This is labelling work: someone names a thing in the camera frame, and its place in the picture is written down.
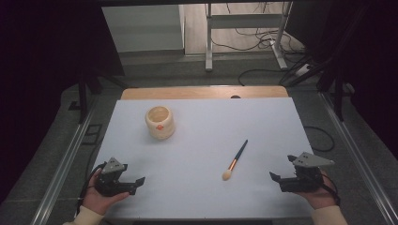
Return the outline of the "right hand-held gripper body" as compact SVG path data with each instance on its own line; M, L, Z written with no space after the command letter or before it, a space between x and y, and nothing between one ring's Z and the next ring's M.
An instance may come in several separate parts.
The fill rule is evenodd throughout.
M335 162L331 159L303 152L292 164L296 176L292 178L282 178L280 183L282 192L316 191L324 184L320 168L322 166L332 166Z

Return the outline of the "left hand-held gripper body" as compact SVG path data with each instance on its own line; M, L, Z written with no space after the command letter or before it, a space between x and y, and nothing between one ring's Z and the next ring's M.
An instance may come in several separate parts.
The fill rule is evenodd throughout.
M128 192L134 195L136 188L132 186L133 183L121 183L119 178L124 172L124 166L114 157L111 157L104 165L95 182L95 189L98 193L105 197L112 197L119 193Z

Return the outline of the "makeup brush with blue handle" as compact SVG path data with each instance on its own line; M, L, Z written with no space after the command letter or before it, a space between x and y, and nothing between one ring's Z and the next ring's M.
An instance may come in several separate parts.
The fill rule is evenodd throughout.
M240 147L240 149L238 150L238 152L236 153L234 159L232 160L232 162L230 163L230 165L228 166L227 170L222 174L222 180L223 181L227 181L231 178L232 176L232 171L234 170L234 168L237 165L237 161L239 160L241 154L243 153L244 149L246 148L246 145L248 143L248 140L246 140L242 146Z

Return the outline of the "person's left hand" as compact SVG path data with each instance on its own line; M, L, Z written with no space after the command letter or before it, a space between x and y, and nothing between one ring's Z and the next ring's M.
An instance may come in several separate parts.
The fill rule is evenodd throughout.
M118 203L130 196L128 192L119 193L112 197L104 197L95 189L95 182L101 173L101 169L97 169L91 176L88 187L85 190L82 206L85 208L104 216L107 210L115 203Z

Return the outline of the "person's right hand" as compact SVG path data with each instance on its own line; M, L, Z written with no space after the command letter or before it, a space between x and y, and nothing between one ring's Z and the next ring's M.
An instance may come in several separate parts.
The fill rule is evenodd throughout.
M322 177L324 185L336 192L335 186L324 171L322 171ZM337 204L336 197L323 187L314 192L298 192L298 195L304 198L314 210Z

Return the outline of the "black square floor plate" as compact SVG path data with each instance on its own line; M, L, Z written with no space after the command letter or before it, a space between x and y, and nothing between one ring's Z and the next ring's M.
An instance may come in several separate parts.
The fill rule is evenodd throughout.
M89 125L84 133L82 145L95 145L101 134L102 124Z

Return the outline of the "cream ceramic cup orange mark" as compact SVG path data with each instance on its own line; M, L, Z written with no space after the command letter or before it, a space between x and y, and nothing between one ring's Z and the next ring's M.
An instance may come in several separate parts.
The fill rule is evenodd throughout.
M170 138L175 130L175 120L172 111L165 106L155 106L145 114L145 122L149 134L157 140Z

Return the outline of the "white table mat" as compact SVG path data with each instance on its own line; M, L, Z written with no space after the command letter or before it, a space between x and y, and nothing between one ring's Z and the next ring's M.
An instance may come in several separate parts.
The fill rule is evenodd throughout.
M174 134L150 136L145 113L155 100L115 105L97 161L128 164L126 182L144 177L133 196L116 202L107 218L236 220L301 218L314 210L297 192L282 192L269 173L292 176L288 155L310 149L290 97L167 100ZM229 180L222 174L248 140Z

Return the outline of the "black metal stand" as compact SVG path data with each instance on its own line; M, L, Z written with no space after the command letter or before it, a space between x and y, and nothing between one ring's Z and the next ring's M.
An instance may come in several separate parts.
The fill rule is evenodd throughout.
M79 100L72 101L69 105L70 111L79 111L80 118L79 123L81 124L88 116L88 103L87 103L87 91L90 91L93 95L99 95L102 92L102 86L100 84L100 78L115 84L123 90L130 88L128 84L120 81L114 76L106 75L101 73L99 76L90 76L82 74L78 81L78 94Z
M333 88L331 93L333 111L343 122L343 97L347 97L348 94L344 91L343 67L336 60L330 59L326 62L324 73L317 82L316 88L320 92L328 92L330 88Z

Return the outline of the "white power strip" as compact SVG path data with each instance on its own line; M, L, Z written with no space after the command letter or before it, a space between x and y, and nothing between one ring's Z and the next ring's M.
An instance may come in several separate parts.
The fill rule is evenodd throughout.
M311 68L312 68L311 65L309 65L309 64L304 64L301 68L299 68L299 69L295 72L295 74L296 74L297 76L302 76L303 74L307 73Z

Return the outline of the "wooden table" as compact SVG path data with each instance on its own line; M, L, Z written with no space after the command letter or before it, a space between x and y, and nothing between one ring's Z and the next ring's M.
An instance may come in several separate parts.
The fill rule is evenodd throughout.
M122 100L133 99L208 99L208 98L288 98L282 86L193 86L129 88L123 91Z

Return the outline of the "black curtain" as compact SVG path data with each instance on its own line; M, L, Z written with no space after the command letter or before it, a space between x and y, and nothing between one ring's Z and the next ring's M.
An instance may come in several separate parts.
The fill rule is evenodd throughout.
M327 64L318 89L351 85L353 105L398 159L398 0L296 0L286 31Z
M96 0L0 0L0 203L46 136L62 93L123 73Z

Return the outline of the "white cabinet panel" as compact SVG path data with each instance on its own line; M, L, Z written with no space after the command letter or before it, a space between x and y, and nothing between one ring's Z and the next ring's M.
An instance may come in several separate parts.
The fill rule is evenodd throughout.
M184 49L179 5L103 7L119 53Z

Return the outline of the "silver metal floor rail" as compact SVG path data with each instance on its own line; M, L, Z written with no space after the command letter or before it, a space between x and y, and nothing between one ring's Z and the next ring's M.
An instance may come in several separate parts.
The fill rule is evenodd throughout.
M395 211L390 197L377 180L345 122L342 122L334 111L332 100L324 93L318 95L383 218L388 225L398 225L398 213Z
M93 113L96 110L98 100L93 98L88 105L88 112L86 118L78 125L73 133L72 140L68 148L61 158L58 166L54 172L54 176L40 202L38 209L33 216L29 225L46 225L60 194L60 191L66 181L71 165L77 155L79 147L84 137L88 125L92 119Z

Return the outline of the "white metal desk frame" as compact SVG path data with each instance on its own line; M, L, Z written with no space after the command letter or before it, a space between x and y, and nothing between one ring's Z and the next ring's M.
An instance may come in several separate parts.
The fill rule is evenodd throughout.
M207 19L207 45L205 70L213 69L213 42L212 31L220 29L238 28L276 28L277 37L270 41L270 47L274 53L280 69L287 69L287 64L282 54L281 41L284 28L287 24L292 2L283 2L281 13L252 13L252 14L213 14L212 5L206 5Z

